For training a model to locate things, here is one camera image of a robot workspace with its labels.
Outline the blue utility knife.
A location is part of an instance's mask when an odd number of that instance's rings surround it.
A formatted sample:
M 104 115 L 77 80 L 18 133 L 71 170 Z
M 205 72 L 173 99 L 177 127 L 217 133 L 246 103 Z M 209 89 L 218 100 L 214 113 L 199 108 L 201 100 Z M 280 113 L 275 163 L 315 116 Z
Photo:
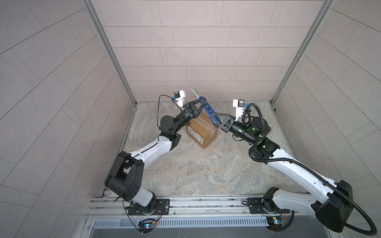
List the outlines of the blue utility knife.
M 192 92 L 196 95 L 197 98 L 203 98 L 203 96 L 201 96 L 201 94 L 198 92 L 197 89 L 191 89 Z M 219 117 L 214 117 L 212 114 L 214 113 L 214 110 L 213 108 L 209 105 L 208 102 L 205 102 L 205 104 L 203 105 L 204 109 L 206 110 L 207 114 L 209 115 L 209 118 L 210 120 L 212 121 L 212 123 L 215 125 L 216 128 L 219 128 L 219 122 L 220 122 L 220 119 Z

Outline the brown taped cardboard box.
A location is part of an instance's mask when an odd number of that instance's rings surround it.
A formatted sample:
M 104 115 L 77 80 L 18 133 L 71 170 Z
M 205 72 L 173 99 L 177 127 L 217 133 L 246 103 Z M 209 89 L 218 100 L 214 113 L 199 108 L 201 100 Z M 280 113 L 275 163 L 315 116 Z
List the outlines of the brown taped cardboard box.
M 190 121 L 189 126 L 186 126 L 186 133 L 201 148 L 205 149 L 217 138 L 218 128 L 212 123 L 209 115 L 202 111 L 197 118 Z

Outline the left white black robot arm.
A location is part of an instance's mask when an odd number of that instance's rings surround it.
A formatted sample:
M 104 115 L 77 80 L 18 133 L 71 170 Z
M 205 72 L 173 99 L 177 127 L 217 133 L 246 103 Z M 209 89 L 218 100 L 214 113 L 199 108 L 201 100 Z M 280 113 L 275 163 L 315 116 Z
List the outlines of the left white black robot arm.
M 116 156 L 105 179 L 105 186 L 118 198 L 133 201 L 145 213 L 152 213 L 156 206 L 156 195 L 141 185 L 144 167 L 178 145 L 181 139 L 178 131 L 201 114 L 206 102 L 207 99 L 202 97 L 184 104 L 176 117 L 163 116 L 158 128 L 160 135 L 155 141 L 132 153 L 122 151 Z

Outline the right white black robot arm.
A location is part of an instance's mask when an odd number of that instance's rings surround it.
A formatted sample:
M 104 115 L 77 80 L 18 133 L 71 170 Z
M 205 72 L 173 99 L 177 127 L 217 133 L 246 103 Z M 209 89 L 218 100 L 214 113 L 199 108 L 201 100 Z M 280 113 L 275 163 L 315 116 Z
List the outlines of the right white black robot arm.
M 252 160 L 280 170 L 310 194 L 309 197 L 304 197 L 299 193 L 271 188 L 264 198 L 272 206 L 314 216 L 325 227 L 337 233 L 350 226 L 347 220 L 356 208 L 356 203 L 349 183 L 334 181 L 315 172 L 268 139 L 271 128 L 262 115 L 253 117 L 246 113 L 242 122 L 229 114 L 212 113 L 212 117 L 224 132 L 230 132 L 251 145 L 249 157 Z

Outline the right green circuit board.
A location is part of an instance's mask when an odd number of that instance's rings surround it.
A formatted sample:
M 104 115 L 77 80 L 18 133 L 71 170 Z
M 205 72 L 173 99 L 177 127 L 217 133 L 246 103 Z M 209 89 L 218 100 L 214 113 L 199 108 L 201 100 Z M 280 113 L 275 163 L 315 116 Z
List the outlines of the right green circuit board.
M 280 216 L 267 216 L 268 229 L 271 231 L 280 230 L 284 225 L 284 220 Z

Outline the green circuit board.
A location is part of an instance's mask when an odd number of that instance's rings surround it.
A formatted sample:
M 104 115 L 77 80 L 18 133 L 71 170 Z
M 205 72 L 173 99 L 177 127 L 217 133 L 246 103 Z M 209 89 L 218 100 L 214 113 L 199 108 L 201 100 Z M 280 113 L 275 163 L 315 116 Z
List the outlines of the green circuit board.
M 154 230 L 157 225 L 155 219 L 145 219 L 138 223 L 138 230 L 143 234 L 148 234 Z
M 268 229 L 271 231 L 280 230 L 284 225 L 284 220 L 280 216 L 267 216 Z

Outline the left green circuit board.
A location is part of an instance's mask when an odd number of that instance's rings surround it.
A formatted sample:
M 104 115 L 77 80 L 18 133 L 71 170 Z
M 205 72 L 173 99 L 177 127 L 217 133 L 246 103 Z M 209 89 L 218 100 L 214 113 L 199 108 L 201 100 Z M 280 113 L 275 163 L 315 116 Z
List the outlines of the left green circuit board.
M 138 230 L 143 234 L 148 234 L 154 230 L 157 225 L 155 219 L 145 219 L 138 223 Z

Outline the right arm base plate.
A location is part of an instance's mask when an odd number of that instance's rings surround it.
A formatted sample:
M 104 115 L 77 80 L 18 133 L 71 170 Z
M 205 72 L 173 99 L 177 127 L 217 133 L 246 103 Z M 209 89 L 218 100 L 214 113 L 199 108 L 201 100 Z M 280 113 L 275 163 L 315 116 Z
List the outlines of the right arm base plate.
M 280 214 L 282 211 L 288 214 L 291 212 L 289 209 L 278 209 L 271 203 L 265 204 L 263 198 L 248 198 L 242 201 L 242 204 L 249 207 L 251 214 Z

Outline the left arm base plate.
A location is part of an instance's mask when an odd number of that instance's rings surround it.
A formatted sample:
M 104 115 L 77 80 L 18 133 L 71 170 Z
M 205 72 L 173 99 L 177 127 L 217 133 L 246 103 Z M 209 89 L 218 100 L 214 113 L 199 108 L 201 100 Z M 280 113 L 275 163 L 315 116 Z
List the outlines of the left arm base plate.
M 168 215 L 170 207 L 170 199 L 156 199 L 154 202 L 149 203 L 144 207 L 136 202 L 131 202 L 127 207 L 130 216 L 154 216 L 154 215 Z

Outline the aluminium front rail frame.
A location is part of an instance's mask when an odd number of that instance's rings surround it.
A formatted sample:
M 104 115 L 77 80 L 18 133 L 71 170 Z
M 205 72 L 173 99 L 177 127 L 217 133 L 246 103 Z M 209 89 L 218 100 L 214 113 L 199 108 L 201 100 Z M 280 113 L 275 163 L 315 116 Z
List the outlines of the aluminium front rail frame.
M 337 238 L 315 218 L 296 213 L 291 226 L 269 230 L 267 216 L 288 221 L 291 214 L 251 214 L 242 201 L 249 195 L 170 196 L 168 215 L 154 215 L 158 224 L 148 234 L 138 231 L 146 215 L 130 216 L 127 203 L 113 197 L 90 201 L 76 238 Z

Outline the left aluminium corner post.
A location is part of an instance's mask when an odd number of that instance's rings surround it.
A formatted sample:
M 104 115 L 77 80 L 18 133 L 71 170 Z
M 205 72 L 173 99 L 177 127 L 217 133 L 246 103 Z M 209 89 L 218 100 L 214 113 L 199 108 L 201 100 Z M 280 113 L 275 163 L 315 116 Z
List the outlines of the left aluminium corner post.
M 103 45 L 103 47 L 105 48 L 105 51 L 107 53 L 107 55 L 109 56 L 109 59 L 111 61 L 111 64 L 113 66 L 113 68 L 115 69 L 118 77 L 120 78 L 123 86 L 125 87 L 132 103 L 133 103 L 133 106 L 136 107 L 137 106 L 137 101 L 130 89 L 130 87 L 128 86 L 128 82 L 126 80 L 126 77 L 122 71 L 122 68 L 118 62 L 118 59 L 116 57 L 116 54 L 107 38 L 107 35 L 106 35 L 106 32 L 101 24 L 101 21 L 100 21 L 100 18 L 98 17 L 96 11 L 95 11 L 95 8 L 94 8 L 94 5 L 93 5 L 93 2 L 90 1 L 90 0 L 84 0 L 83 1 L 83 5 L 84 5 L 84 8 L 86 9 L 88 15 L 89 15 L 89 18 L 91 20 L 91 22 L 93 23 L 94 25 L 94 28 L 100 38 L 100 41 Z

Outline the aluminium corner post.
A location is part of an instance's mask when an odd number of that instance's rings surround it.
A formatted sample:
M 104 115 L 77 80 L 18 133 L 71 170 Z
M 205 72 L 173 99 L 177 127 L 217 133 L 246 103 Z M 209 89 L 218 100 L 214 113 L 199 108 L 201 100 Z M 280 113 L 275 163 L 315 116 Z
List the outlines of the aluminium corner post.
M 309 28 L 300 48 L 298 49 L 294 59 L 292 60 L 286 74 L 284 75 L 284 78 L 282 79 L 274 97 L 270 101 L 271 105 L 275 107 L 276 101 L 279 99 L 280 94 L 285 89 L 287 82 L 290 80 L 292 74 L 294 73 L 296 67 L 298 66 L 299 62 L 301 61 L 302 57 L 304 56 L 306 50 L 310 46 L 313 38 L 317 34 L 320 26 L 322 25 L 323 21 L 325 20 L 328 12 L 330 11 L 332 5 L 334 4 L 335 0 L 325 0 L 323 1 L 323 4 L 318 11 L 316 18 L 312 22 L 311 27 Z
M 95 11 L 95 8 L 94 8 L 94 5 L 93 5 L 93 2 L 90 1 L 90 0 L 84 0 L 83 1 L 83 5 L 84 5 L 84 8 L 86 9 L 88 15 L 89 15 L 89 18 L 91 20 L 91 22 L 93 23 L 94 25 L 94 28 L 100 38 L 100 41 L 103 45 L 103 47 L 105 48 L 105 51 L 107 53 L 107 55 L 109 56 L 109 59 L 111 61 L 111 64 L 113 66 L 113 68 L 115 69 L 118 77 L 120 78 L 123 86 L 125 87 L 132 103 L 133 103 L 133 106 L 136 107 L 137 106 L 137 101 L 130 89 L 130 87 L 128 86 L 128 82 L 126 80 L 126 77 L 122 71 L 122 68 L 118 62 L 118 59 L 116 57 L 116 54 L 107 38 L 107 35 L 106 35 L 106 32 L 101 24 L 101 21 L 100 21 L 100 18 L 98 17 L 96 11 Z

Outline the right aluminium corner post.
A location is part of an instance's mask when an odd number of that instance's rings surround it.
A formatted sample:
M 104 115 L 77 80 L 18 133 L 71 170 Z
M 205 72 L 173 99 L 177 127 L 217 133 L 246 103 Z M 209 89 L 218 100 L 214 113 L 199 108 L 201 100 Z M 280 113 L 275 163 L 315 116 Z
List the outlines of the right aluminium corner post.
M 322 25 L 323 21 L 325 20 L 328 12 L 330 11 L 332 5 L 334 4 L 335 0 L 325 0 L 323 1 L 323 4 L 318 11 L 316 18 L 312 22 L 311 27 L 309 28 L 300 48 L 298 49 L 294 59 L 292 60 L 286 74 L 284 75 L 284 78 L 282 79 L 274 97 L 270 101 L 271 105 L 275 107 L 276 101 L 279 99 L 280 94 L 285 89 L 287 82 L 290 80 L 292 74 L 294 73 L 296 67 L 298 66 L 299 62 L 301 61 L 302 57 L 304 56 L 306 50 L 310 46 L 313 38 L 317 34 L 320 26 Z

